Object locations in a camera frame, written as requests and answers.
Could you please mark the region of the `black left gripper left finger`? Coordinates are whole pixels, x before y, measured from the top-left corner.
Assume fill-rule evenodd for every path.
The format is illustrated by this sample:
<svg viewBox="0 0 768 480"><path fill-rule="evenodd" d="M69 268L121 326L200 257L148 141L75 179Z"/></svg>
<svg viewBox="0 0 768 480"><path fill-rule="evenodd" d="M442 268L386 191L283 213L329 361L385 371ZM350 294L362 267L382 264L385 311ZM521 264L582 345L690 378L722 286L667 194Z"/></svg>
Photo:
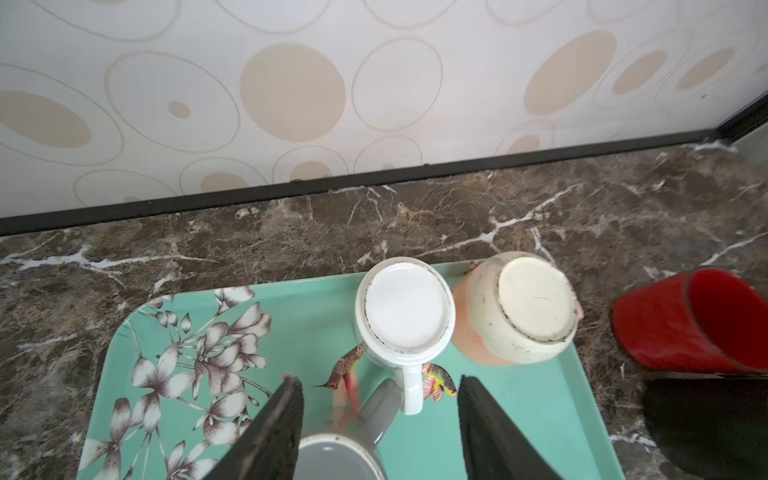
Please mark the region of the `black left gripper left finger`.
<svg viewBox="0 0 768 480"><path fill-rule="evenodd" d="M204 479L292 479L303 415L302 384L296 376L285 375L245 432Z"/></svg>

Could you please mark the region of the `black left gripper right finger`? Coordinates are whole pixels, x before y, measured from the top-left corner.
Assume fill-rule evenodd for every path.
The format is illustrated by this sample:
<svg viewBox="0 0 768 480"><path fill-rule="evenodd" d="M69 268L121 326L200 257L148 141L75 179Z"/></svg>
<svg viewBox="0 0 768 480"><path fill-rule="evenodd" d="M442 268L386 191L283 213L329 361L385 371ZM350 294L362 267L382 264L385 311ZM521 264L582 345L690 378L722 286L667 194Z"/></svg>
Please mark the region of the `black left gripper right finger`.
<svg viewBox="0 0 768 480"><path fill-rule="evenodd" d="M457 405L463 458L469 479L560 477L478 378L461 378Z"/></svg>

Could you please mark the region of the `dark grey mug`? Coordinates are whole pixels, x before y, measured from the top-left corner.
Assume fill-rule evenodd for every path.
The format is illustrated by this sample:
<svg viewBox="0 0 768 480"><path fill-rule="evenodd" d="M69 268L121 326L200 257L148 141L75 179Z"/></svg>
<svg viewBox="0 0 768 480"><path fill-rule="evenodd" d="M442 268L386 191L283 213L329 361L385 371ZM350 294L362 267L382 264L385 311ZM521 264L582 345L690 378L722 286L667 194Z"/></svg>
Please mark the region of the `dark grey mug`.
<svg viewBox="0 0 768 480"><path fill-rule="evenodd" d="M315 415L304 424L295 479L385 479L378 446L400 412L403 392L389 378L374 390L360 413L344 413L338 424Z"/></svg>

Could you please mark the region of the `white mug back row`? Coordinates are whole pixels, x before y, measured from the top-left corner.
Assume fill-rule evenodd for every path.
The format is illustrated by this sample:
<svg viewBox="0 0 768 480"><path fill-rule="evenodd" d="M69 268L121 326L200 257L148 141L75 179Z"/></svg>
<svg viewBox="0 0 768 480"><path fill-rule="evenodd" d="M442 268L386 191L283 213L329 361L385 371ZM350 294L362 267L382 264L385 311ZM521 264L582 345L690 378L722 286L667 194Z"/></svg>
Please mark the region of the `white mug back row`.
<svg viewBox="0 0 768 480"><path fill-rule="evenodd" d="M446 349L455 329L456 307L447 282L415 258L381 261L359 284L354 315L356 338L365 354L394 371L403 391L401 411L419 414L422 368Z"/></svg>

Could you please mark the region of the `red mug black handle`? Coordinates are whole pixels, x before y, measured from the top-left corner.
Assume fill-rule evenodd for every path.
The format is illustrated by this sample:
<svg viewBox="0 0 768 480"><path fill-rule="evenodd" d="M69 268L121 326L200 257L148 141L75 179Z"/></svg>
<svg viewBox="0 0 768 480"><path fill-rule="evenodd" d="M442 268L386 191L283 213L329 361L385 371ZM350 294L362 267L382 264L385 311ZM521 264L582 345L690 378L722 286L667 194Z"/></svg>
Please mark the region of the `red mug black handle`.
<svg viewBox="0 0 768 480"><path fill-rule="evenodd" d="M729 271L699 268L629 291L611 319L621 345L648 369L767 372L767 298Z"/></svg>

